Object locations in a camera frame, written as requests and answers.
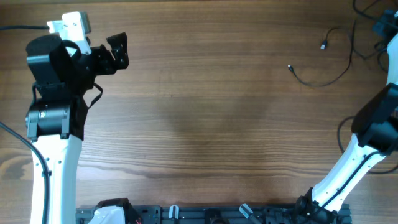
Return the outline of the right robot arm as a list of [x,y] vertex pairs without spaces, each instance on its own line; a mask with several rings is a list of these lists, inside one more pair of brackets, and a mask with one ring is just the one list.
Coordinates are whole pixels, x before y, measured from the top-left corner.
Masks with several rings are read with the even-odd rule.
[[387,85],[356,116],[352,137],[332,170],[306,195],[299,197],[294,223],[342,223],[343,202],[358,182],[385,157],[397,150],[397,12],[385,11],[374,20],[373,31],[383,37],[389,68]]

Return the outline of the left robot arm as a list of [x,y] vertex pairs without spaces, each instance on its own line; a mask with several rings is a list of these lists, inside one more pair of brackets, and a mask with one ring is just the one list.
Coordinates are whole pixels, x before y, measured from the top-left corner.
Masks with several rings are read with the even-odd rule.
[[33,147],[34,183],[31,223],[76,222],[76,172],[88,110],[84,94],[102,88],[98,75],[113,75],[129,65],[127,35],[108,37],[84,54],[71,40],[50,34],[27,44],[27,64],[34,75],[33,100],[25,117]]

